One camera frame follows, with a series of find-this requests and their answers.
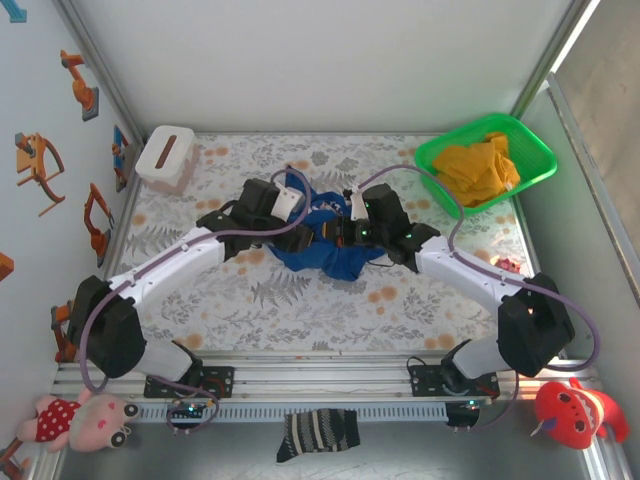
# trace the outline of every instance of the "green basket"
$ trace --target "green basket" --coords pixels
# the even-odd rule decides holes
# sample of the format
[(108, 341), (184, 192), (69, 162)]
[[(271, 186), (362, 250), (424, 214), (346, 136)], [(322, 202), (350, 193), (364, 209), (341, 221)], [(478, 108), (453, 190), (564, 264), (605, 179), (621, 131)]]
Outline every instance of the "green basket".
[[(487, 115), (425, 143), (416, 150), (416, 165), (436, 175), (438, 171), (431, 164), (445, 148), (451, 145), (468, 147), (472, 143), (484, 142), (485, 135), (491, 132), (503, 132), (507, 135), (509, 155), (520, 174), (520, 183), (513, 190), (482, 205), (465, 207), (465, 216), (485, 211), (496, 203), (550, 177), (558, 169), (556, 156), (549, 147), (519, 120), (503, 113)], [(421, 178), (424, 186), (447, 213), (458, 218), (460, 214), (454, 200), (433, 180), (425, 175), (422, 175)]]

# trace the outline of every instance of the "tissue box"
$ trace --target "tissue box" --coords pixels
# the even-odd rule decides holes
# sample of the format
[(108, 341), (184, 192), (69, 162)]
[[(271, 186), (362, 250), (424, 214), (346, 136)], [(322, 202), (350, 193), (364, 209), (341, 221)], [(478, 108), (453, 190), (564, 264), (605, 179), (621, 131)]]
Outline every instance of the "tissue box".
[(162, 125), (156, 128), (136, 164), (136, 172), (151, 189), (180, 194), (200, 158), (193, 130)]

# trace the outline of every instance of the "black and white sock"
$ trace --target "black and white sock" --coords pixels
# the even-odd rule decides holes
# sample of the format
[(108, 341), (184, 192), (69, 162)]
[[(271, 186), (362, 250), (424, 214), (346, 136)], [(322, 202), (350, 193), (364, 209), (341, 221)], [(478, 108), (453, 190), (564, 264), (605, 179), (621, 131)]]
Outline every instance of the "black and white sock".
[(358, 445), (358, 412), (323, 408), (294, 413), (285, 416), (277, 460), (283, 463), (303, 453), (343, 452)]

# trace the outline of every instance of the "yellow cloth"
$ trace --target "yellow cloth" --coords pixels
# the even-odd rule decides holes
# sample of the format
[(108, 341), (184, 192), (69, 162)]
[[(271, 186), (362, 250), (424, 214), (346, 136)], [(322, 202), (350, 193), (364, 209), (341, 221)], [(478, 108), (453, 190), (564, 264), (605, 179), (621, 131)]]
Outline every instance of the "yellow cloth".
[(516, 166), (509, 160), (507, 136), (494, 132), (486, 140), (470, 147), (447, 147), (433, 161), (438, 179), (465, 207), (481, 205), (520, 183)]

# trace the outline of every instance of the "table surface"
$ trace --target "table surface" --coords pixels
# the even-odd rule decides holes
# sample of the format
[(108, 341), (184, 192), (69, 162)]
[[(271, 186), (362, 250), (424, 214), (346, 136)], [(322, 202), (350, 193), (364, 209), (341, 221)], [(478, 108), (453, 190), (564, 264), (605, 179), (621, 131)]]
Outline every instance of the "table surface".
[[(170, 247), (195, 221), (237, 198), (247, 178), (268, 179), (286, 164), (319, 192), (341, 191), (383, 167), (413, 163), (426, 136), (218, 135), (197, 138), (200, 160), (182, 195), (142, 186), (118, 272)], [(448, 234), (454, 220), (413, 172), (384, 177), (412, 221)], [(460, 249), (489, 261), (509, 257), (530, 272), (513, 204), (470, 217)], [(386, 257), (376, 263), (388, 264)], [(292, 272), (268, 249), (252, 249), (199, 275), (144, 312), (143, 331), (205, 350), (448, 350), (496, 331), (496, 320), (452, 287), (401, 266), (365, 266), (356, 282), (319, 270)]]

